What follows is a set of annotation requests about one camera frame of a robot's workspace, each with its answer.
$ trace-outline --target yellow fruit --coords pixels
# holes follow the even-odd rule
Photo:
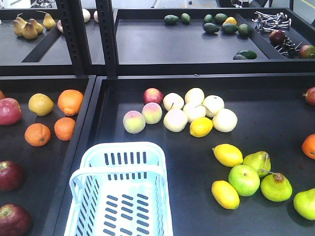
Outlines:
[[[238,193],[231,184],[224,180],[214,181],[211,192],[217,202],[225,209],[236,209],[240,204]]]
[[[191,122],[189,132],[194,137],[201,138],[209,134],[212,128],[212,120],[207,117],[200,117]]]
[[[231,144],[219,144],[212,151],[216,159],[225,166],[234,167],[243,163],[242,152]]]
[[[226,23],[231,23],[231,24],[234,24],[234,25],[237,25],[237,21],[234,17],[228,17],[223,24],[226,24]]]
[[[40,117],[49,114],[53,108],[54,102],[42,93],[36,93],[29,99],[29,110]]]

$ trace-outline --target light blue basket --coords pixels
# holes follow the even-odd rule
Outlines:
[[[70,178],[64,236],[173,236],[165,155],[150,142],[88,149]]]

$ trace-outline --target black tray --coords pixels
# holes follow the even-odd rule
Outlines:
[[[225,13],[238,23],[247,23],[255,11],[267,14],[283,12],[292,19],[297,41],[315,44],[314,28],[287,8],[215,8],[215,9],[117,9],[115,30],[119,56],[119,75],[224,74],[314,72],[315,59],[284,58],[264,36],[255,30],[250,38],[219,31],[208,35],[204,16]],[[165,15],[191,16],[189,25],[179,21],[166,25]],[[242,49],[258,54],[255,60],[233,60]]]
[[[292,202],[297,192],[314,188],[315,162],[301,151],[304,139],[315,133],[315,107],[301,97],[312,86],[314,73],[97,77],[71,172],[79,168],[84,151],[95,144],[154,142],[166,155],[174,236],[312,235],[315,222],[302,218]],[[225,107],[237,114],[238,124],[229,133],[213,129],[206,137],[195,138],[189,134],[189,125],[173,133],[161,120],[138,134],[129,134],[123,116],[129,110],[142,110],[143,92],[149,87],[164,95],[176,92],[184,96],[193,87],[202,88],[206,96],[219,95]],[[272,171],[283,173],[291,182],[291,198],[275,203],[258,190],[253,196],[241,197],[236,210],[219,206],[211,184],[227,180],[231,168],[220,164],[211,149],[222,143],[237,146],[244,156],[267,151]],[[70,203],[68,187],[55,236],[63,234]]]
[[[26,236],[48,236],[53,232],[94,81],[95,76],[0,77],[0,89],[6,97],[17,99],[23,111],[22,120],[15,125],[0,126],[1,161],[17,162],[26,174],[26,182],[20,189],[0,191],[0,206],[14,203],[30,212],[33,225]],[[65,116],[57,106],[58,96],[65,89],[77,89],[84,94],[80,113],[74,116],[76,126],[71,141],[61,141],[54,133],[54,123]],[[28,109],[29,98],[38,92],[55,102],[53,111],[44,117]],[[32,147],[24,139],[26,128],[35,122],[47,125],[52,131],[45,146]]]

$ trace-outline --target peach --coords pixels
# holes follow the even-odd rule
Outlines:
[[[146,120],[140,112],[129,111],[124,115],[123,124],[128,133],[137,134],[146,126]]]
[[[156,124],[162,118],[162,108],[158,103],[149,102],[144,105],[142,115],[147,124]]]

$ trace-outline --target basket handle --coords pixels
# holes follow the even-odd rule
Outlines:
[[[80,177],[84,176],[99,176],[99,175],[110,175],[110,174],[128,174],[137,172],[153,172],[161,176],[164,184],[166,183],[166,174],[163,169],[155,165],[142,165],[142,166],[119,166],[119,167],[83,167],[75,172],[70,177],[69,185],[73,196],[74,203],[79,204],[78,195],[75,191],[77,185],[79,189],[83,187]]]

